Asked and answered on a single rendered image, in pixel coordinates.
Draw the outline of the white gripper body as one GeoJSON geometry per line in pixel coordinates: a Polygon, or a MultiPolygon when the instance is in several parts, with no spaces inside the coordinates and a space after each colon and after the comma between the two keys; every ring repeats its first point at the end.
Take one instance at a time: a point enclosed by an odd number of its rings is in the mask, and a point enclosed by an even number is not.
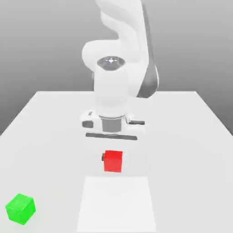
{"type": "Polygon", "coordinates": [[[85,140],[95,144],[141,144],[141,137],[129,133],[106,133],[106,132],[93,132],[84,131],[83,137],[85,140]]]}

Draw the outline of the small red cube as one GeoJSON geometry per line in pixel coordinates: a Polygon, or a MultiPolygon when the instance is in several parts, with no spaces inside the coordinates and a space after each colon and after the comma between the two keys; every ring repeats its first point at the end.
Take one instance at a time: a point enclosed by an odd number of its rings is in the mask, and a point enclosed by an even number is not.
{"type": "Polygon", "coordinates": [[[103,155],[105,172],[122,172],[122,151],[105,151],[103,155]]]}

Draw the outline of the small green cube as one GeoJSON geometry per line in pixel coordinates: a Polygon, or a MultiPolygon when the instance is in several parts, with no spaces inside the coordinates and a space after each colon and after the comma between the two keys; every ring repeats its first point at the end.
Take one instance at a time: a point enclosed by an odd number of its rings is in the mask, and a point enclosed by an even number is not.
{"type": "Polygon", "coordinates": [[[9,220],[21,225],[25,225],[36,212],[34,199],[20,193],[6,204],[5,209],[9,220]]]}

